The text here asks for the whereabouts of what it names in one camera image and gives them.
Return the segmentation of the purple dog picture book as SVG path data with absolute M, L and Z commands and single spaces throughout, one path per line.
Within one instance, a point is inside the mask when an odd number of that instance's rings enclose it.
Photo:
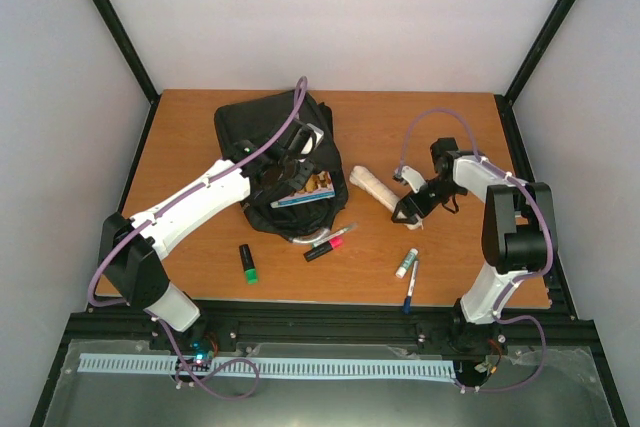
M 270 207 L 291 207 L 334 197 L 335 187 L 333 180 L 328 172 L 323 171 L 318 174 L 312 174 L 301 190 L 272 202 Z

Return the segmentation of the black student bag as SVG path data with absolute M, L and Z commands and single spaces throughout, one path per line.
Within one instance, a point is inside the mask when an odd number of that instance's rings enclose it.
M 239 163 L 270 140 L 294 107 L 292 90 L 228 104 L 214 113 L 214 127 L 225 160 Z M 342 159 L 334 140 L 330 107 L 306 94 L 293 122 L 265 152 L 240 168 L 250 194 L 240 201 L 251 227 L 288 241 L 330 229 L 349 199 Z M 314 174 L 329 175 L 330 198 L 274 207 L 300 190 Z

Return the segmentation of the cream quilted pencil case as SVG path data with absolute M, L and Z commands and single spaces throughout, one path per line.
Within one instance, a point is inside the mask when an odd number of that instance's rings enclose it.
M 391 214 L 400 198 L 392 192 L 369 169 L 356 165 L 349 174 L 349 182 L 368 193 L 377 202 L 383 205 Z M 409 230 L 423 228 L 422 220 L 419 224 L 404 224 Z

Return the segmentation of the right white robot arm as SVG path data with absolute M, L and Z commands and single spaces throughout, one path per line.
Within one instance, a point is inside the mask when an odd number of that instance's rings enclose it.
M 394 180 L 411 192 L 397 202 L 392 221 L 418 223 L 438 206 L 456 214 L 458 195 L 472 194 L 483 202 L 484 264 L 459 307 L 465 323 L 491 324 L 525 280 L 553 264 L 557 239 L 551 190 L 501 170 L 481 154 L 459 150 L 453 138 L 438 139 L 430 152 L 433 178 L 405 164 L 396 169 Z

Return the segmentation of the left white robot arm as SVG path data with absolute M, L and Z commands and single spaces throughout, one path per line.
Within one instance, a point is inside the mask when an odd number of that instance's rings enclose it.
M 312 153 L 325 133 L 299 120 L 281 127 L 262 146 L 247 139 L 233 145 L 204 174 L 164 201 L 126 218 L 114 213 L 103 223 L 99 264 L 88 290 L 95 296 L 105 277 L 119 293 L 117 303 L 143 310 L 172 329 L 186 349 L 201 347 L 208 325 L 196 304 L 166 273 L 163 261 L 201 225 L 226 208 L 263 200 L 278 188 L 299 190 L 314 169 Z

